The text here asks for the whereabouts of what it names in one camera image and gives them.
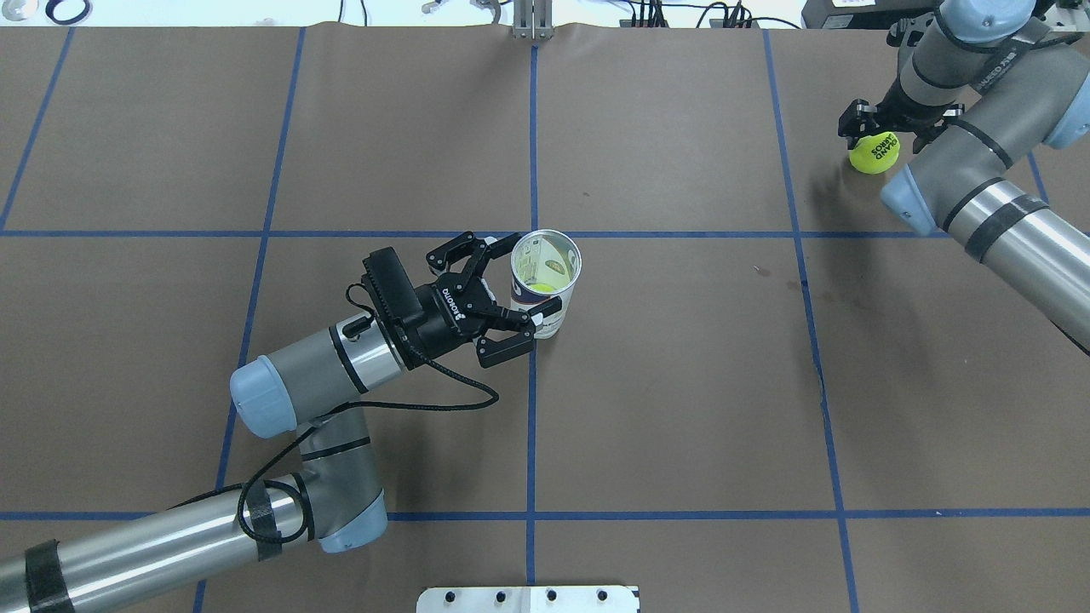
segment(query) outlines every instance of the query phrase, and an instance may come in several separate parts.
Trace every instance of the metal stand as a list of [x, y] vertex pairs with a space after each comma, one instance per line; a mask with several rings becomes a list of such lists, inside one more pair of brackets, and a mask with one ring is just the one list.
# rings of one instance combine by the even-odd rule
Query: metal stand
[[513, 0], [511, 36], [548, 40], [553, 38], [553, 0]]

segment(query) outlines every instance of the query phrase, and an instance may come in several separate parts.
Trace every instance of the wire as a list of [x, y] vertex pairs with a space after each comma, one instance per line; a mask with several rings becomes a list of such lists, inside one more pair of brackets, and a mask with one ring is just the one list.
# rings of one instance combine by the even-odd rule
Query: wire
[[697, 27], [700, 27], [700, 24], [704, 23], [704, 17], [707, 15], [707, 12], [716, 7], [723, 7], [723, 21], [727, 21], [727, 14], [730, 7], [727, 7], [726, 2], [712, 2], [707, 7], [704, 7], [704, 12], [701, 13], [700, 19], [697, 20]]
[[366, 311], [367, 313], [370, 313], [371, 314], [371, 318], [374, 320], [375, 318], [375, 310], [374, 309], [372, 309], [371, 306], [367, 306], [366, 304], [363, 304], [361, 302], [356, 302], [355, 300], [352, 299], [352, 288], [354, 288], [354, 287], [363, 288], [364, 291], [367, 290], [367, 288], [363, 284], [352, 284], [352, 285], [348, 286], [347, 288], [344, 288], [344, 300], [348, 300], [348, 303], [351, 304], [352, 306], [355, 306], [356, 309], [363, 309], [364, 311]]
[[265, 534], [258, 534], [253, 530], [253, 528], [250, 527], [249, 524], [246, 524], [246, 519], [243, 513], [245, 512], [246, 507], [246, 496], [250, 495], [250, 490], [254, 486], [254, 484], [257, 483], [257, 480], [261, 479], [263, 474], [271, 470], [272, 467], [276, 466], [278, 461], [282, 460], [284, 456], [290, 454], [292, 449], [298, 447], [303, 441], [306, 441], [306, 438], [308, 438], [311, 434], [317, 432], [317, 430], [318, 429], [315, 426], [308, 428], [306, 432], [300, 434], [294, 441], [292, 441], [290, 445], [281, 449], [279, 454], [274, 456], [272, 459], [266, 462], [265, 466], [261, 468], [261, 470], [255, 472], [254, 476], [247, 479], [246, 482], [242, 485], [242, 493], [239, 494], [239, 505], [234, 509], [234, 520], [239, 522], [239, 527], [242, 528], [242, 531], [251, 539], [261, 543], [271, 543], [271, 544], [282, 545], [284, 543], [290, 543], [291, 541], [294, 541], [295, 539], [302, 537], [306, 532], [306, 528], [307, 526], [311, 525], [311, 518], [313, 517], [311, 505], [303, 502], [303, 496], [302, 494], [299, 493], [299, 490], [295, 490], [291, 485], [287, 485], [279, 481], [266, 480], [263, 481], [263, 484], [267, 488], [274, 488], [276, 490], [280, 490], [287, 493], [291, 497], [291, 501], [298, 504], [299, 507], [303, 510], [303, 520], [300, 521], [299, 524], [299, 530], [295, 530], [294, 532], [292, 532], [287, 537], [268, 537]]
[[627, 2], [628, 8], [632, 10], [632, 25], [635, 25], [635, 4], [632, 3], [632, 0], [625, 0], [625, 2]]
[[1055, 47], [1056, 45], [1071, 45], [1073, 43], [1078, 43], [1086, 35], [1085, 32], [1076, 32], [1075, 34], [1066, 34], [1064, 36], [1057, 36], [1055, 38], [1050, 38], [1047, 40], [1042, 40], [1037, 45], [1033, 45], [1034, 49], [1046, 49], [1049, 47]]
[[742, 23], [747, 24], [744, 27], [749, 27], [750, 26], [749, 24], [752, 24], [753, 22], [765, 22], [765, 21], [784, 23], [794, 27], [795, 29], [802, 29], [802, 27], [799, 26], [798, 24], [791, 23], [787, 20], [782, 20], [779, 17], [749, 17], [748, 20], [742, 20]]
[[226, 494], [228, 492], [232, 492], [234, 490], [241, 490], [241, 489], [242, 489], [242, 483], [235, 483], [234, 485], [228, 485], [226, 488], [220, 488], [219, 490], [213, 490], [210, 492], [205, 492], [205, 493], [203, 493], [203, 494], [201, 494], [198, 496], [193, 496], [192, 498], [190, 498], [190, 500], [187, 500], [185, 502], [178, 503], [174, 506], [168, 508], [167, 510], [170, 510], [171, 508], [178, 508], [180, 506], [185, 506], [187, 504], [198, 503], [201, 501], [206, 501], [206, 500], [208, 500], [210, 497], [218, 496], [220, 494]]
[[663, 7], [670, 5], [673, 4], [664, 4], [662, 0], [640, 0], [639, 19], [635, 17], [635, 9], [632, 9], [632, 27], [669, 27]]
[[480, 381], [472, 380], [461, 373], [457, 373], [447, 366], [432, 360], [427, 356], [421, 353], [415, 347], [409, 342], [409, 338], [405, 336], [401, 328], [397, 328], [398, 335], [401, 337], [402, 342], [412, 353], [413, 358], [416, 358], [421, 362], [427, 364], [432, 369], [438, 371], [440, 374], [446, 375], [458, 383], [469, 385], [470, 387], [475, 387], [488, 395], [487, 400], [481, 400], [480, 402], [474, 402], [472, 405], [420, 405], [415, 402], [386, 402], [383, 400], [358, 400], [354, 402], [344, 402], [336, 409], [326, 413], [326, 416], [332, 416], [348, 409], [361, 408], [361, 407], [375, 407], [379, 409], [409, 409], [414, 411], [475, 411], [477, 409], [483, 409], [485, 407], [491, 407], [499, 401], [499, 394], [492, 387], [481, 383]]
[[659, 7], [665, 7], [667, 9], [706, 9], [707, 8], [707, 4], [673, 4], [673, 3], [668, 4], [666, 2], [661, 2], [658, 5]]

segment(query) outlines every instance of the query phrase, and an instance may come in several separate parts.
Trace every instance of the white metal plate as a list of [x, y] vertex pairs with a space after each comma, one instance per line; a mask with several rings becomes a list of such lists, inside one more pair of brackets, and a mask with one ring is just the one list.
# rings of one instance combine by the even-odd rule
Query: white metal plate
[[416, 600], [416, 613], [639, 613], [639, 611], [640, 588], [633, 586], [431, 588]]

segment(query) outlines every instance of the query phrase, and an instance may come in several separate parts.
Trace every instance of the paper cup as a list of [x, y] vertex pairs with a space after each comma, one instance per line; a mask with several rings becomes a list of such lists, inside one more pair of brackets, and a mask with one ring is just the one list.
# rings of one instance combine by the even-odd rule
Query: paper cup
[[537, 326], [534, 338], [549, 338], [564, 323], [576, 289], [583, 256], [576, 242], [556, 230], [535, 230], [522, 237], [511, 251], [511, 309], [529, 311], [554, 296], [560, 311]]

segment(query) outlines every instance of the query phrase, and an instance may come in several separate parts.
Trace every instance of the light blue joint cap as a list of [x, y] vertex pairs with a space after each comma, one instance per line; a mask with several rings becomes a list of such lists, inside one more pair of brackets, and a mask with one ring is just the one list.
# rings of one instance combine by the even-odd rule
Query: light blue joint cap
[[938, 8], [954, 36], [991, 43], [1018, 32], [1033, 14], [1034, 0], [946, 0]]
[[1069, 147], [1088, 131], [1090, 131], [1090, 74], [1071, 100], [1071, 106], [1067, 107], [1067, 112], [1059, 118], [1059, 123], [1044, 140], [1044, 144], [1054, 149]]
[[908, 166], [901, 168], [900, 172], [882, 188], [882, 204], [921, 237], [938, 229], [928, 203], [923, 201], [919, 185], [916, 184], [916, 177], [912, 177], [912, 170]]
[[386, 490], [383, 490], [363, 513], [356, 515], [340, 530], [318, 539], [318, 544], [326, 553], [340, 553], [363, 546], [382, 537], [386, 531]]
[[291, 432], [299, 425], [288, 388], [265, 356], [234, 371], [231, 398], [246, 428], [262, 438]]

